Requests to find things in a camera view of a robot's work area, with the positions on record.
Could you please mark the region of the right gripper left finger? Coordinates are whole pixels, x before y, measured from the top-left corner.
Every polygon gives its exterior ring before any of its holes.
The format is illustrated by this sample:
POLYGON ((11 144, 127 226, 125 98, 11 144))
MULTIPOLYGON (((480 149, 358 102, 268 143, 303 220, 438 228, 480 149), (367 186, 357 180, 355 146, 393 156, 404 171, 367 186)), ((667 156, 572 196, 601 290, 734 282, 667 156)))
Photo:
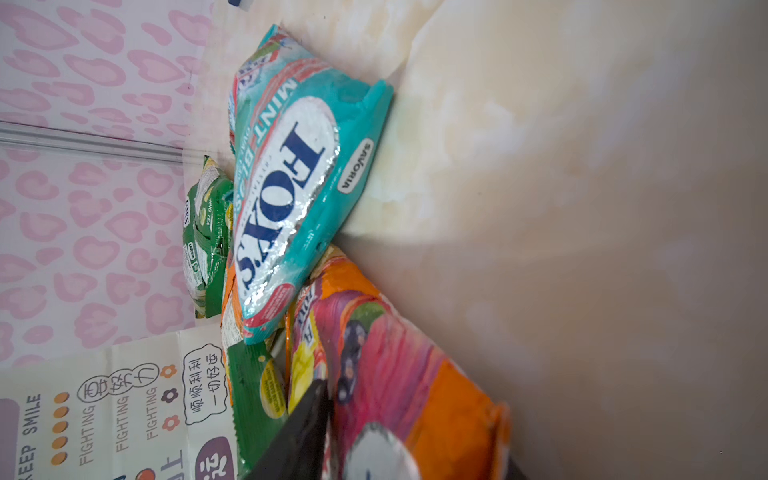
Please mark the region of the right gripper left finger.
POLYGON ((245 479, 320 479, 329 418, 327 381, 316 379, 245 479))

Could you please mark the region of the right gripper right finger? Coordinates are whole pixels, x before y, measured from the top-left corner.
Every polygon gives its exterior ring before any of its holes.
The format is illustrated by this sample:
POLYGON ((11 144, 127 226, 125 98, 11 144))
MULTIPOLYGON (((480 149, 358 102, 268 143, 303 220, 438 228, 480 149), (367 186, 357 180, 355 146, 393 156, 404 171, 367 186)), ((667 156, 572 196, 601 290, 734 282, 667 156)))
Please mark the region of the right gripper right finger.
POLYGON ((506 480, 528 480, 528 477, 522 472, 512 458, 510 458, 507 463, 506 480))

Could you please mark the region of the pink orange Fox's candy bag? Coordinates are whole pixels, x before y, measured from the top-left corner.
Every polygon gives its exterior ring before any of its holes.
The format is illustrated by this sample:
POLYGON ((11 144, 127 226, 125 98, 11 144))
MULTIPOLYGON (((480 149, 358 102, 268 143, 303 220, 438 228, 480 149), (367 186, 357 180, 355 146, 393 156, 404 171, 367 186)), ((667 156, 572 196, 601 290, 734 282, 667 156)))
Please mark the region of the pink orange Fox's candy bag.
POLYGON ((312 382, 332 410, 325 479, 503 479, 509 409, 493 401, 338 247, 286 316, 295 408, 312 382))

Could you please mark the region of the white paper bag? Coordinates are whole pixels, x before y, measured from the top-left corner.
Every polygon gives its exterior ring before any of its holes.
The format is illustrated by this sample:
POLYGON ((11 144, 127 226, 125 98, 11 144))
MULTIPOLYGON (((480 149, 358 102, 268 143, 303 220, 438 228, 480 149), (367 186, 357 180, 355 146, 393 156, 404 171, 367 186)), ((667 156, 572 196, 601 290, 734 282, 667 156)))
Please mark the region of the white paper bag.
POLYGON ((235 479, 216 325, 1 374, 4 479, 235 479))

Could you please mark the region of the teal Fox's mint candy bag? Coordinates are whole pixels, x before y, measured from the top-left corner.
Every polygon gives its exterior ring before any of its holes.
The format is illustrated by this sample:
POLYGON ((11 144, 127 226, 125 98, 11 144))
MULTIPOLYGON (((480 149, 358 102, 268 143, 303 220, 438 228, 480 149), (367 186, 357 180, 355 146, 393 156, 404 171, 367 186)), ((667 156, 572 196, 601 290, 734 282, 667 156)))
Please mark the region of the teal Fox's mint candy bag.
POLYGON ((237 70, 231 251, 247 343, 274 332, 360 198, 393 95, 277 25, 237 70))

